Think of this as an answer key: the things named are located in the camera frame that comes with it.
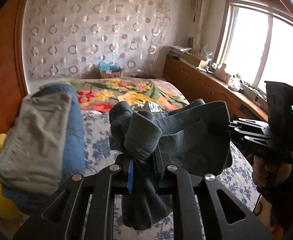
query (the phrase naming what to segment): window pane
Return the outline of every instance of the window pane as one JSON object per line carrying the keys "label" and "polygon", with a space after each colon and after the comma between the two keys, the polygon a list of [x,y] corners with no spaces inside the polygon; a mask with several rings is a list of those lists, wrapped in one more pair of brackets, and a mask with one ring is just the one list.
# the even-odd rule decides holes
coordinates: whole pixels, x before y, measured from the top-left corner
{"label": "window pane", "polygon": [[257,86],[265,93],[266,80],[293,86],[293,27],[276,18],[273,18],[269,54]]}
{"label": "window pane", "polygon": [[268,30],[268,16],[239,8],[226,63],[226,72],[239,73],[247,82],[254,82],[260,66]]}

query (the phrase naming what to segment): human hand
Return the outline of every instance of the human hand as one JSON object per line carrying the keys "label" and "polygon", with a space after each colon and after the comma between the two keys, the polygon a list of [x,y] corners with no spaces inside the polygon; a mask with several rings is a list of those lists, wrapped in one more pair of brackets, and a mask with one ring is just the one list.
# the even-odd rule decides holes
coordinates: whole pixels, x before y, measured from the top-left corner
{"label": "human hand", "polygon": [[276,174],[275,179],[272,181],[272,187],[277,187],[285,182],[290,176],[292,169],[291,164],[287,163],[265,163],[264,159],[254,156],[252,180],[258,187],[267,186],[267,177],[270,172]]}

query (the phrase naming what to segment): wallpaper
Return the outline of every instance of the wallpaper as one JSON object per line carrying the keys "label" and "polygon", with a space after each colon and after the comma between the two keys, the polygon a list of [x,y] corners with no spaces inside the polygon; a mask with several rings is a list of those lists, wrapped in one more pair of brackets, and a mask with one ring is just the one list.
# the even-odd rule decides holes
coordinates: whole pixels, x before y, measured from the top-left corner
{"label": "wallpaper", "polygon": [[34,78],[82,77],[100,60],[125,74],[152,74],[170,25],[166,0],[28,0]]}

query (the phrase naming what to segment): blue floral bed sheet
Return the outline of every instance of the blue floral bed sheet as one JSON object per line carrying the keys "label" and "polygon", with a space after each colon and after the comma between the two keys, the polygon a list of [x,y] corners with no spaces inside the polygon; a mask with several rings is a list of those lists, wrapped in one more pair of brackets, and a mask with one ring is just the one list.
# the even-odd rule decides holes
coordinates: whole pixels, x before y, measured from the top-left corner
{"label": "blue floral bed sheet", "polygon": [[[98,173],[103,168],[113,164],[119,152],[110,150],[109,114],[96,114],[92,111],[82,111],[85,126],[85,176]],[[225,169],[218,179],[251,211],[259,193],[252,182],[252,167],[242,153],[231,143],[233,164]],[[152,228],[136,231],[123,224],[121,211],[121,195],[115,196],[114,206],[114,239],[117,240],[162,240],[174,239],[173,213]]]}

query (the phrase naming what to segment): silver screw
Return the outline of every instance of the silver screw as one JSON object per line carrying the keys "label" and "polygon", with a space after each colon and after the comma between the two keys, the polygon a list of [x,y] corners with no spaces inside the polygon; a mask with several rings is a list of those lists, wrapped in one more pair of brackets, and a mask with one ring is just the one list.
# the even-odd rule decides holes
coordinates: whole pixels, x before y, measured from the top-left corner
{"label": "silver screw", "polygon": [[112,164],[112,165],[110,166],[110,170],[112,170],[112,171],[117,171],[119,168],[120,168],[120,167],[119,167],[119,165],[117,165],[117,164]]}
{"label": "silver screw", "polygon": [[170,164],[167,166],[167,170],[168,171],[176,171],[177,170],[177,166]]}
{"label": "silver screw", "polygon": [[74,175],[72,176],[72,180],[74,180],[74,181],[79,181],[79,180],[81,180],[81,179],[82,179],[81,174],[74,174]]}
{"label": "silver screw", "polygon": [[207,181],[214,181],[215,180],[215,176],[211,173],[205,174],[204,177]]}

